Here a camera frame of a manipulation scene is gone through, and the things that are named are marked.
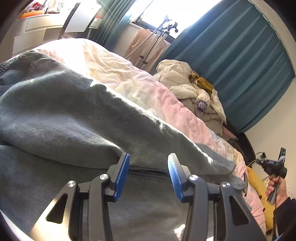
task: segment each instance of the silver bolt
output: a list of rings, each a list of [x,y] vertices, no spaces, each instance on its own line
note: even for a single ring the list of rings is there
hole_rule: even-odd
[[[75,181],[69,181],[67,183],[68,187],[74,187],[76,185],[76,182]]]
[[[100,179],[101,180],[106,180],[106,179],[108,179],[108,174],[102,174],[101,176],[100,176]]]
[[[227,183],[227,182],[222,182],[222,187],[229,188],[230,187],[230,184]]]
[[[198,179],[198,176],[197,176],[197,175],[190,175],[190,176],[189,176],[189,179],[190,179],[191,181],[196,181],[196,180]]]

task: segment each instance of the chair backrest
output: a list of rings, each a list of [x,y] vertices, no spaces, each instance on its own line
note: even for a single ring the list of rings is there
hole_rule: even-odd
[[[101,7],[99,4],[76,3],[62,27],[58,39],[61,39],[64,33],[84,32],[89,28]]]

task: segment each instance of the person's arm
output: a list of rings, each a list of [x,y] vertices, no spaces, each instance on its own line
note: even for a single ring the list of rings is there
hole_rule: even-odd
[[[286,181],[282,177],[269,177],[270,181],[268,183],[266,195],[269,196],[274,190],[273,185],[279,183],[279,190],[276,197],[276,209],[274,210],[274,230],[275,222],[277,223],[279,235],[281,235],[286,228],[290,225],[296,214],[296,201],[295,199],[290,199],[287,195]]]

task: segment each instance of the human hand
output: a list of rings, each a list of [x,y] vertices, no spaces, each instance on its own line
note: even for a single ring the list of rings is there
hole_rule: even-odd
[[[276,197],[276,207],[279,207],[288,198],[286,180],[282,177],[274,177],[274,175],[269,176],[269,180],[265,194],[269,197],[270,193],[274,190],[274,184],[279,183],[278,194]]]

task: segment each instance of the curtain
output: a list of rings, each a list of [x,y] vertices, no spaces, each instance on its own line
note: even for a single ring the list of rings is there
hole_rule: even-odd
[[[129,22],[126,13],[136,0],[101,1],[102,8],[107,11],[99,28],[91,33],[90,39],[112,51],[119,36]]]
[[[276,32],[248,0],[223,0],[185,29],[159,61],[187,62],[218,91],[237,132],[262,119],[295,72]]]

